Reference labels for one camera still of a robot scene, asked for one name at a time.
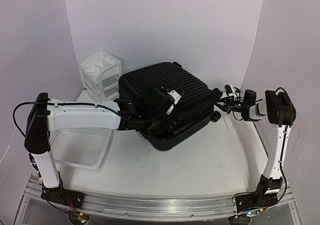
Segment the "black ribbed hard-shell suitcase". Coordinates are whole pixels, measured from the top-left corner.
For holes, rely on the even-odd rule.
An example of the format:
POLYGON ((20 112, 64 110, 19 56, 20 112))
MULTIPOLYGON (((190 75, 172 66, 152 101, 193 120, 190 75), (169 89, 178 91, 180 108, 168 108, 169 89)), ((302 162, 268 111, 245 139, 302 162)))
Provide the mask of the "black ribbed hard-shell suitcase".
POLYGON ((210 121, 222 91, 210 89, 177 62, 136 69, 118 79, 119 131, 135 130, 168 151, 210 121))

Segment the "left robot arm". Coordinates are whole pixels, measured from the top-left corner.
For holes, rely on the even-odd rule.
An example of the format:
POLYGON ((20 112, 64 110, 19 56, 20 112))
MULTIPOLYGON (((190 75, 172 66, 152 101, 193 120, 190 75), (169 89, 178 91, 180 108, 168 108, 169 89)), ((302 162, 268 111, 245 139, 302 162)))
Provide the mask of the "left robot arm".
POLYGON ((27 118, 24 146, 34 158, 42 177, 42 198, 48 203, 81 208, 84 193, 64 188, 54 161, 50 132, 64 129, 104 128, 130 131, 149 130, 174 118, 174 110, 184 91, 176 88, 154 88, 138 103, 117 98, 115 111, 100 103, 52 101, 46 92, 40 93, 27 118))

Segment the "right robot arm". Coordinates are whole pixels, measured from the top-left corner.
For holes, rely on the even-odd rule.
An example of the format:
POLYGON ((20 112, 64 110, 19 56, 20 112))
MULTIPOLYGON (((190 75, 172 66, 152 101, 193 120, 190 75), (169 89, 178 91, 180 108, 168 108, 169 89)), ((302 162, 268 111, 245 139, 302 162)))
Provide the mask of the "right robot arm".
POLYGON ((275 134, 274 145, 255 191, 237 193, 232 197, 237 214, 246 213, 250 216, 254 211, 261 212, 277 205, 283 198, 278 195, 279 191, 288 188, 284 163, 297 112, 283 87, 266 90, 261 99, 251 89, 245 90, 243 96, 231 85, 226 85, 224 89, 226 96, 219 98, 215 106, 227 114, 239 113, 240 121, 258 122, 266 118, 275 134))

